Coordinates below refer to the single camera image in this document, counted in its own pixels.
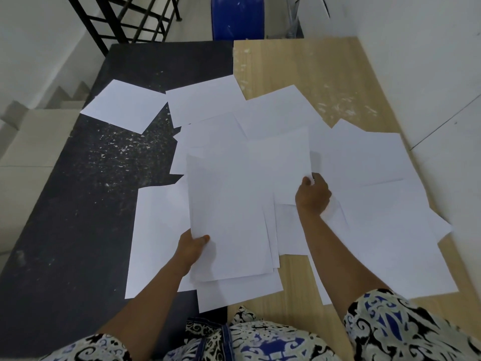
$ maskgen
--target patterned shirt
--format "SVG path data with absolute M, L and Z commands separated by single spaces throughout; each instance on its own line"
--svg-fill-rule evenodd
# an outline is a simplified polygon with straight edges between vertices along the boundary
M 364 294 L 344 317 L 354 359 L 481 360 L 481 343 L 389 290 Z M 115 337 L 95 334 L 41 361 L 130 361 Z M 185 345 L 164 361 L 340 361 L 317 335 L 257 319 L 241 307 L 230 325 L 189 319 Z

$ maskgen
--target blue container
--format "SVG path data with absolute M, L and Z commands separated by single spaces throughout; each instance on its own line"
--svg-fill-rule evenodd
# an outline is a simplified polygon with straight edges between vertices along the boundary
M 264 0 L 211 0 L 214 40 L 264 39 Z

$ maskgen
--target black table surface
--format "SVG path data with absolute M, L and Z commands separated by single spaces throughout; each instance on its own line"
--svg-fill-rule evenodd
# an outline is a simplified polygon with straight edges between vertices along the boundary
M 165 90 L 232 74 L 232 42 L 113 45 L 87 100 L 112 79 Z M 35 357 L 93 334 L 125 300 L 138 188 L 175 183 L 166 105 L 144 134 L 80 115 L 0 276 L 0 357 Z M 178 293 L 157 356 L 198 315 Z M 208 315 L 226 321 L 226 308 Z

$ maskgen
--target wooden table surface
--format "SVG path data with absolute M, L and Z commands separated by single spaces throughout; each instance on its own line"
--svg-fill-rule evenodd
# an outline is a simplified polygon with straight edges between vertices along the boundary
M 401 132 L 357 38 L 235 41 L 233 58 L 246 99 L 294 84 L 331 127 L 343 118 L 366 131 Z M 481 306 L 450 235 L 439 248 L 460 292 L 416 302 L 481 339 Z M 307 256 L 283 255 L 280 265 L 284 291 L 242 304 L 265 320 L 314 332 L 340 358 L 352 359 L 333 306 L 322 305 Z M 229 320 L 239 305 L 228 308 Z

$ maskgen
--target stack of paper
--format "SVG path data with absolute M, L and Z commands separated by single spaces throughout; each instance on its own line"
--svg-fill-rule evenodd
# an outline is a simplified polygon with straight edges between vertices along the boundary
M 295 207 L 303 176 L 333 193 L 322 219 L 349 250 L 406 297 L 457 291 L 437 242 L 451 227 L 429 208 L 399 134 L 332 129 L 295 86 L 245 101 L 233 76 L 167 91 L 181 126 L 174 185 L 139 189 L 126 298 L 174 254 L 180 235 L 211 237 L 179 291 L 199 311 L 282 291 L 279 255 L 308 255 Z

